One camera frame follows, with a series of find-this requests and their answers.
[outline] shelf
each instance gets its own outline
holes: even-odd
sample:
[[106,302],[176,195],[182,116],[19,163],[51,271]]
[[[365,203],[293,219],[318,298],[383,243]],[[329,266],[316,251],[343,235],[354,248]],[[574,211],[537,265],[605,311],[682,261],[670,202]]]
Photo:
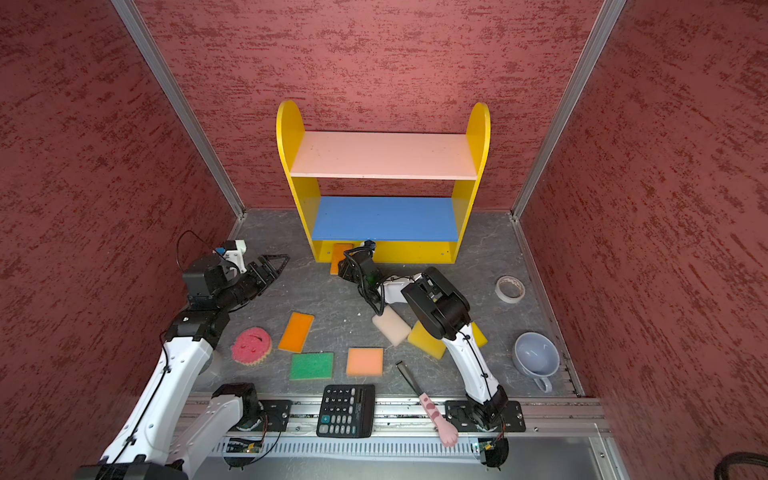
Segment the shelf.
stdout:
[[322,197],[312,240],[457,242],[458,230],[450,198]]
[[464,134],[304,132],[292,177],[477,180]]

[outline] mug handle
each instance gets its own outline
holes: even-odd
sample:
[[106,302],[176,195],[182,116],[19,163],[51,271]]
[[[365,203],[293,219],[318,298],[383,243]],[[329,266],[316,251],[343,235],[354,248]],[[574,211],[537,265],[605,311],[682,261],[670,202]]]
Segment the mug handle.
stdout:
[[543,379],[533,379],[534,382],[536,382],[536,385],[539,389],[541,389],[544,393],[549,393],[552,391],[552,382],[549,381],[549,377],[544,377]]

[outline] pink round sponge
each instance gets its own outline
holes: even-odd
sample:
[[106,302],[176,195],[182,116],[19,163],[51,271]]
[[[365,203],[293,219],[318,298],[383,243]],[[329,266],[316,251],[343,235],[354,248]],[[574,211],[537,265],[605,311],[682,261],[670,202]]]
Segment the pink round sponge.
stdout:
[[232,345],[232,360],[243,365],[256,365],[272,351],[272,339],[263,328],[255,326],[242,332]]

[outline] pink shelf board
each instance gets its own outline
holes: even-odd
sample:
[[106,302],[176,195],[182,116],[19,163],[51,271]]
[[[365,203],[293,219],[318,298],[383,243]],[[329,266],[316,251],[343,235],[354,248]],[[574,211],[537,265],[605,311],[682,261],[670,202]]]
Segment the pink shelf board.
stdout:
[[464,134],[307,131],[292,177],[476,180]]

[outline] green sponge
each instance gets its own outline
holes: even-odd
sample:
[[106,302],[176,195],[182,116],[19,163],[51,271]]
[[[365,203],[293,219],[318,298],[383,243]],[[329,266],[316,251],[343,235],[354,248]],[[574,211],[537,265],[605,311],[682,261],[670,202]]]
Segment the green sponge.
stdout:
[[333,377],[333,353],[297,353],[290,363],[291,380],[318,380]]

